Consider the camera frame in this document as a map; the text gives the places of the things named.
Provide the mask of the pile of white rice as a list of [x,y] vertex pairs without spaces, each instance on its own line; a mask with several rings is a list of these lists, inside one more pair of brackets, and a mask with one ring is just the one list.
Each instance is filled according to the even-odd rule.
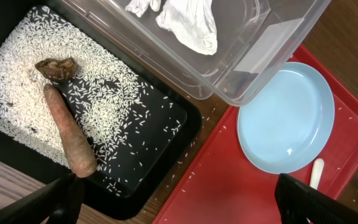
[[73,58],[75,76],[55,84],[82,128],[98,162],[96,172],[107,190],[122,197],[119,160],[137,156],[129,140],[151,123],[146,101],[157,92],[149,82],[47,6],[33,7],[0,46],[0,132],[29,147],[41,158],[68,166],[62,140],[45,101],[49,83],[34,65],[47,58]]

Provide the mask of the large light blue plate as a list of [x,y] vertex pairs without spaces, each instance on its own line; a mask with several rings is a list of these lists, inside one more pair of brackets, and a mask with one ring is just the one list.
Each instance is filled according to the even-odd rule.
[[334,117],[333,93],[322,74],[305,63],[287,62],[239,108],[237,135],[256,168],[291,173],[317,158],[331,135]]

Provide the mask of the orange carrot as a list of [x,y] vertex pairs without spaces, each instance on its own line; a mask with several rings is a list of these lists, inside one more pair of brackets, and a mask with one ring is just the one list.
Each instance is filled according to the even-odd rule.
[[94,174],[97,168],[94,151],[68,110],[60,92],[53,85],[46,84],[44,97],[57,125],[71,171],[79,178]]

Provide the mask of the white napkin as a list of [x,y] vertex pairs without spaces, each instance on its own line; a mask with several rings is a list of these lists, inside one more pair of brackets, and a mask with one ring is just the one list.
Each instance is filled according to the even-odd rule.
[[167,0],[156,22],[189,49],[214,55],[218,41],[211,6],[212,0]]

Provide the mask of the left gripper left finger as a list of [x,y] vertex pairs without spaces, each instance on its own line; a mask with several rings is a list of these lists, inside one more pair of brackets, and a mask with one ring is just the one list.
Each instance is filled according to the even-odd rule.
[[83,180],[66,174],[0,209],[0,223],[76,223],[84,197]]

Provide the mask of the brown food scrap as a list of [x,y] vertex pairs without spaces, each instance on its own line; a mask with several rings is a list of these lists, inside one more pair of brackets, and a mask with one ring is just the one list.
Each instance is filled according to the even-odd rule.
[[47,58],[37,62],[34,67],[48,80],[63,82],[75,76],[77,63],[73,58],[57,60]]

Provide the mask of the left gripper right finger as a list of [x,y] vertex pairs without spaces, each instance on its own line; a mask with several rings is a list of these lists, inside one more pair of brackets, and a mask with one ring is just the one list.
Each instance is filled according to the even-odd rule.
[[358,224],[358,213],[288,175],[280,174],[275,200],[282,224]]

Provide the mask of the white plastic spoon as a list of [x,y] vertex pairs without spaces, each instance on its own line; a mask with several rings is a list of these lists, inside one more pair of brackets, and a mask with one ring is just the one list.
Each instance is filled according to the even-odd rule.
[[324,160],[322,158],[317,158],[313,162],[311,177],[309,186],[313,189],[318,189],[319,182],[321,180],[324,169]]

